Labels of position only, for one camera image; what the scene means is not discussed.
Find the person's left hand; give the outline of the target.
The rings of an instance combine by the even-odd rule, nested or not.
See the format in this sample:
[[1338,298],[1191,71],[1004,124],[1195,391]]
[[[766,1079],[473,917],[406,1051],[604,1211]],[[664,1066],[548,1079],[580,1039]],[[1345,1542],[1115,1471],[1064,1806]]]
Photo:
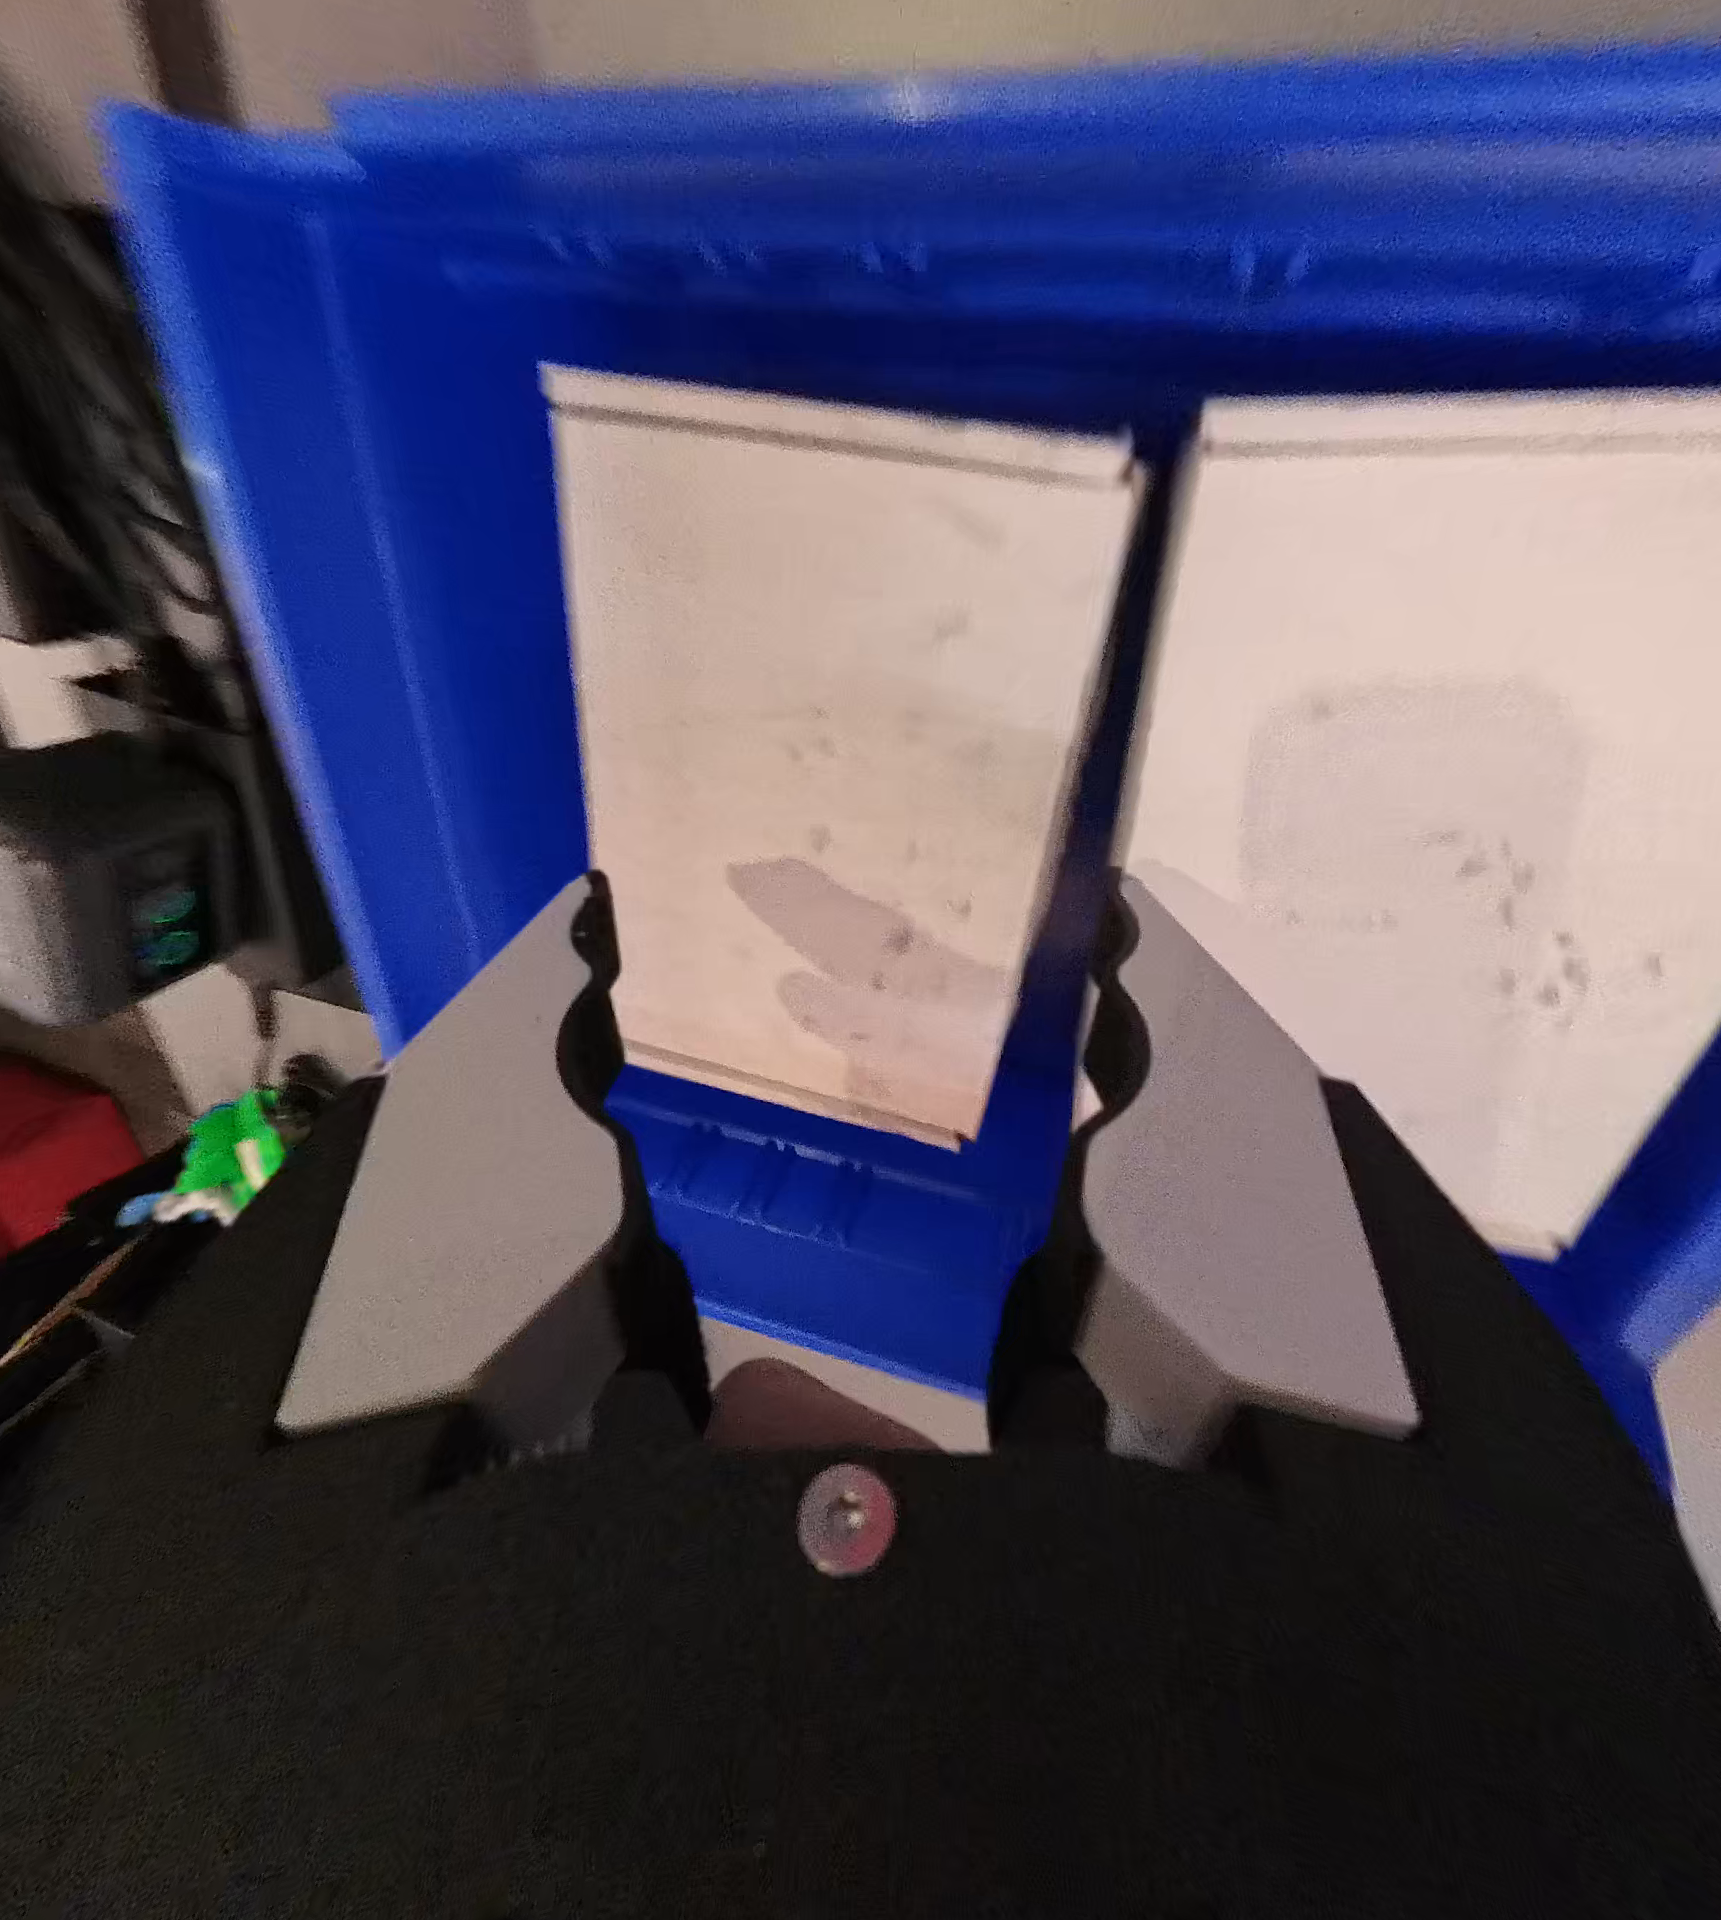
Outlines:
[[786,1357],[740,1357],[709,1387],[704,1445],[725,1455],[936,1455],[915,1425]]

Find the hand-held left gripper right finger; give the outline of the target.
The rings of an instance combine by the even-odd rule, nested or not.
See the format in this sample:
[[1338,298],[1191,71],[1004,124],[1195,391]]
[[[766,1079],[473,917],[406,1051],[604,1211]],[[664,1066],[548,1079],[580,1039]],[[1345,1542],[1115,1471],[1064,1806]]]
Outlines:
[[1201,1466],[1243,1411],[1409,1440],[1421,1402],[1319,1070],[1115,874],[1043,1245],[990,1364],[990,1450]]

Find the grey power station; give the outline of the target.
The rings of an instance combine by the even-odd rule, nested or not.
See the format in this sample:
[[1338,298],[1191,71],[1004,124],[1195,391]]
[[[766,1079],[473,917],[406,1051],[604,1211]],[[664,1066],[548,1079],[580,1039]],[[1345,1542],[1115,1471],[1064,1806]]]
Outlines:
[[0,755],[0,1010],[90,1025],[238,939],[246,834],[221,779],[141,733]]

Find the red bag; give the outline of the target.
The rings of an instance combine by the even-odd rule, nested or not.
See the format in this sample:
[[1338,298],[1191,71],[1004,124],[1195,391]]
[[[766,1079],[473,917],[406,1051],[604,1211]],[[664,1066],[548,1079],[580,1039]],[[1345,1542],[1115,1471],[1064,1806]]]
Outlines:
[[0,1259],[58,1231],[65,1202],[144,1164],[105,1090],[0,1062]]

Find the blue plastic bin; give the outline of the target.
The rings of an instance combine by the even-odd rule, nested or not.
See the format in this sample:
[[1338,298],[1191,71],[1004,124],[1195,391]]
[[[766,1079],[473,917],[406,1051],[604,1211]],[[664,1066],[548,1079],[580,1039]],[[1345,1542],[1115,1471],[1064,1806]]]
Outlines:
[[[105,118],[221,586],[392,1056],[585,874],[540,369],[1063,434],[1143,466],[1064,849],[960,1151],[622,1056],[709,1321],[990,1401],[1127,874],[1139,703],[1219,397],[1721,391],[1721,45]],[[1721,1025],[1533,1300],[1612,1391],[1721,1302]]]

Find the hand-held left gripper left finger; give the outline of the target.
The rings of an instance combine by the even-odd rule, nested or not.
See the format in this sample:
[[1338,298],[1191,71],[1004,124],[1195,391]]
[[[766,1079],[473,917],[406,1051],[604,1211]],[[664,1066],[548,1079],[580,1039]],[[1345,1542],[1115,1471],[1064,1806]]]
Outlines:
[[467,1411],[591,1440],[622,1382],[704,1440],[709,1364],[632,1130],[611,885],[572,875],[390,1066],[277,1401],[285,1440]]

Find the white cardboard mailer box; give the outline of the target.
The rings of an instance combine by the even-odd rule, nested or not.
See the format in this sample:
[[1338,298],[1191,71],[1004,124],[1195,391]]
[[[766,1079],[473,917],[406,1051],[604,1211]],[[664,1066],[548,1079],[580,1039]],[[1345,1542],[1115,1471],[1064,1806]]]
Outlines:
[[1122,860],[1568,1250],[1721,1025],[1721,391],[1208,403]]
[[540,392],[629,1062],[974,1143],[1139,533],[1127,425]]

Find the small green object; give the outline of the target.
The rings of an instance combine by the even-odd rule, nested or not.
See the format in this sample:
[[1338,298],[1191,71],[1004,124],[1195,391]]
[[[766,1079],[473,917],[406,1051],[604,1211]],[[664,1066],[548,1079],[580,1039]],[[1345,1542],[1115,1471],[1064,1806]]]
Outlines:
[[291,1158],[277,1092],[251,1090],[203,1108],[176,1164],[176,1201],[246,1211]]

